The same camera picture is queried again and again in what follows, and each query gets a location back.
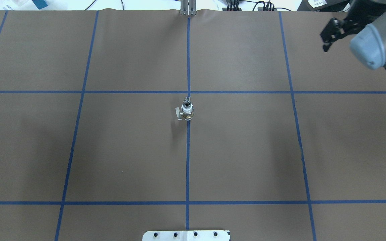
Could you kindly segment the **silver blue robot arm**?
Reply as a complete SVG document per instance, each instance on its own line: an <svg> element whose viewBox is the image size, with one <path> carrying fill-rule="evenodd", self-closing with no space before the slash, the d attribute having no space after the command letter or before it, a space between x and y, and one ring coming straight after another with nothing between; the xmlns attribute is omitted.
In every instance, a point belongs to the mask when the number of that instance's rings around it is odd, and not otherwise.
<svg viewBox="0 0 386 241"><path fill-rule="evenodd" d="M386 70L386 0L354 0L346 19L361 26L349 43L354 56L371 70Z"/></svg>

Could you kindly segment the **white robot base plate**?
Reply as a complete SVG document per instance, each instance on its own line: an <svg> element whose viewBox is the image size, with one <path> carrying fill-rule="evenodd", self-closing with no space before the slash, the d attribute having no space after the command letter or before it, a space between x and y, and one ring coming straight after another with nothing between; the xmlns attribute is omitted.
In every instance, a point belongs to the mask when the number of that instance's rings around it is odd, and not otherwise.
<svg viewBox="0 0 386 241"><path fill-rule="evenodd" d="M143 241L230 241L230 231L226 230L172 230L147 231Z"/></svg>

